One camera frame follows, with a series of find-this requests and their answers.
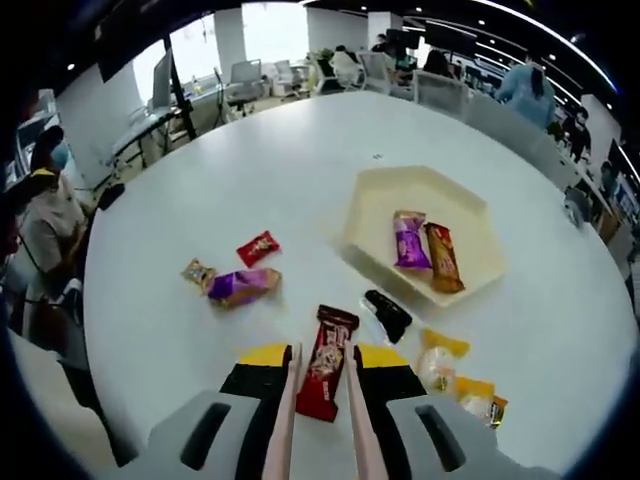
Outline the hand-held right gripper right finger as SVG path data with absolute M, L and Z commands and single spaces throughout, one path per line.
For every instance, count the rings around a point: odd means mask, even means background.
M 361 479 L 556 479 L 502 453 L 496 433 L 446 395 L 426 393 L 394 349 L 349 346 L 349 401 Z

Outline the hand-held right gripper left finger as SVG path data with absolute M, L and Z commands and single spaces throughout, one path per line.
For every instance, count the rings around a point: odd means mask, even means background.
M 203 391 L 156 425 L 146 479 L 287 479 L 298 344 L 241 356 L 217 391 Z

